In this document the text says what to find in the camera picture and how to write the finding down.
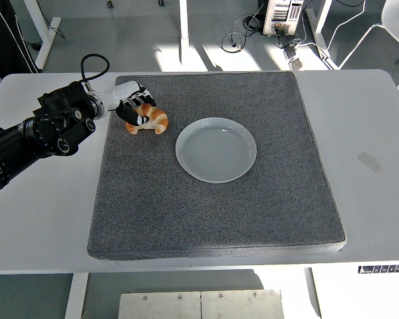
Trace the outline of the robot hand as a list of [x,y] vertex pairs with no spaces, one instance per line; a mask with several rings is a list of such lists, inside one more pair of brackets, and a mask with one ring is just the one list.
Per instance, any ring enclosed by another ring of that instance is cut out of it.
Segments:
[[120,84],[100,93],[99,99],[101,114],[96,117],[97,119],[104,117],[109,111],[115,110],[121,119],[136,128],[152,129],[156,124],[151,116],[139,115],[131,105],[133,103],[137,107],[143,104],[156,106],[149,91],[135,81]]

